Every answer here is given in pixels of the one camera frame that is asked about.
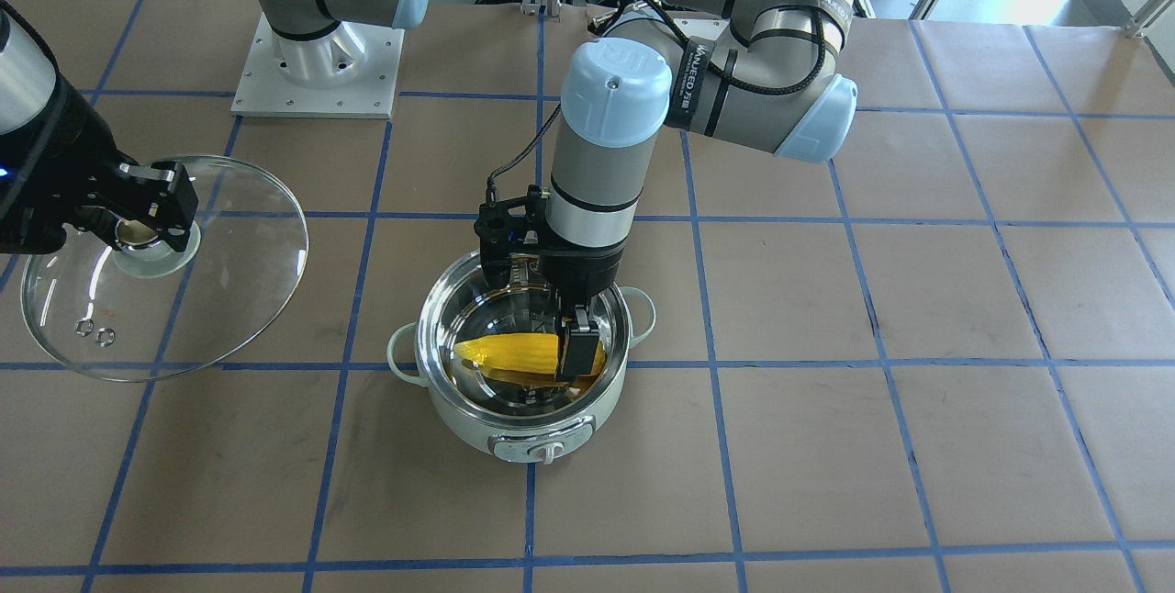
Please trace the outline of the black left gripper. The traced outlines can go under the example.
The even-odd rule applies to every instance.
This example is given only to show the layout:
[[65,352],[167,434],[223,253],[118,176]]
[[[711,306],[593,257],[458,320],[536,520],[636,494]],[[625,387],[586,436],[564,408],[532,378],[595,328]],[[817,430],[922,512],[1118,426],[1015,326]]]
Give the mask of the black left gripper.
[[510,279],[511,258],[532,255],[540,275],[563,303],[555,379],[577,380],[593,372],[599,322],[588,301],[610,287],[627,241],[627,205],[597,205],[568,196],[559,186],[529,186],[521,198],[497,198],[492,186],[479,207],[475,233],[481,267],[491,287]]

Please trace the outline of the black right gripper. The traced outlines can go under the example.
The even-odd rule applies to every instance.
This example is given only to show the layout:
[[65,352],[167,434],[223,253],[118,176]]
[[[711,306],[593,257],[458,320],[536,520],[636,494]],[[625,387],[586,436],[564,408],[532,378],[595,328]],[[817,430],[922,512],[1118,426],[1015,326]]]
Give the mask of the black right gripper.
[[28,124],[4,134],[4,254],[62,249],[66,225],[118,251],[189,249],[199,198],[181,162],[139,166],[66,79]]

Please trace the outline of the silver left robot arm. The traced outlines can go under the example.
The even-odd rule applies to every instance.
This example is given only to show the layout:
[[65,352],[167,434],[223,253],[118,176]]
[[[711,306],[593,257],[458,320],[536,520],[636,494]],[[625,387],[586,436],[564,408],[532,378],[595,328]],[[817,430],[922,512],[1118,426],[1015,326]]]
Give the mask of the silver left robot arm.
[[852,0],[622,0],[569,66],[546,187],[499,198],[497,171],[475,231],[491,287],[521,255],[553,288],[553,333],[466,353],[479,368],[559,386],[605,363],[595,299],[615,282],[662,128],[798,161],[834,157],[857,112],[838,70]]

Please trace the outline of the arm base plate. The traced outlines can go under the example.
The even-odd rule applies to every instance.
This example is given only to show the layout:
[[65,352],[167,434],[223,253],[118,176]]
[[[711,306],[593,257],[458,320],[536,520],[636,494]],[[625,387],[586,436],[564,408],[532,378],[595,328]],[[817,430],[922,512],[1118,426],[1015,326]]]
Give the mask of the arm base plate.
[[325,38],[296,41],[261,16],[231,115],[389,120],[404,38],[402,29],[340,23]]
[[697,12],[673,12],[673,23],[685,38],[717,40],[730,26],[727,19],[701,16]]

